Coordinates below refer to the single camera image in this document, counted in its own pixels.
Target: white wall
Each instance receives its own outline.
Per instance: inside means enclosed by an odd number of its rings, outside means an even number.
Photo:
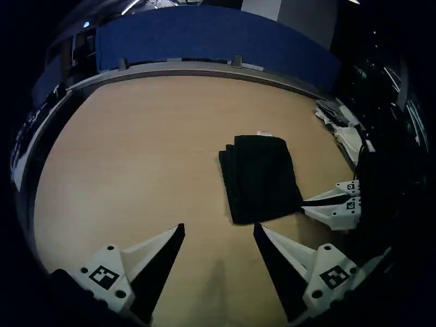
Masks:
[[[244,0],[242,11],[278,21],[330,49],[338,0]]]
[[[241,10],[277,21],[281,2],[282,0],[244,0]]]
[[[337,2],[337,0],[282,0],[277,21],[329,50],[335,32]]]

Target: ceiling light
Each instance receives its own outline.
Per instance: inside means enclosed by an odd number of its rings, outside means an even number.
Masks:
[[[121,12],[121,16],[123,16],[125,13],[129,11],[130,8],[132,8],[135,4],[137,4],[140,0],[133,0],[124,10]]]

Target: wooden table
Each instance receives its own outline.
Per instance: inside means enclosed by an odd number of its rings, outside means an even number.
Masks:
[[[286,140],[304,198],[352,178],[312,99],[214,77],[130,80],[98,89],[46,161],[35,237],[49,271],[77,269],[107,243],[124,248],[185,223],[154,326],[286,324],[253,227],[231,224],[218,151],[235,135]],[[329,229],[297,214],[266,223],[316,248]]]

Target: folded black cloth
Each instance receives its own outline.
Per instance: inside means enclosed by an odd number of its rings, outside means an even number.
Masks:
[[[227,199],[235,224],[246,225],[301,210],[286,142],[278,137],[236,136],[219,152]]]

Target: blue partition wall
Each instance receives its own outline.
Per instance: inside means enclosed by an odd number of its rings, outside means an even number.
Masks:
[[[97,65],[117,67],[167,58],[209,58],[244,62],[295,76],[329,92],[341,62],[301,33],[243,11],[182,6],[129,15],[96,31]]]

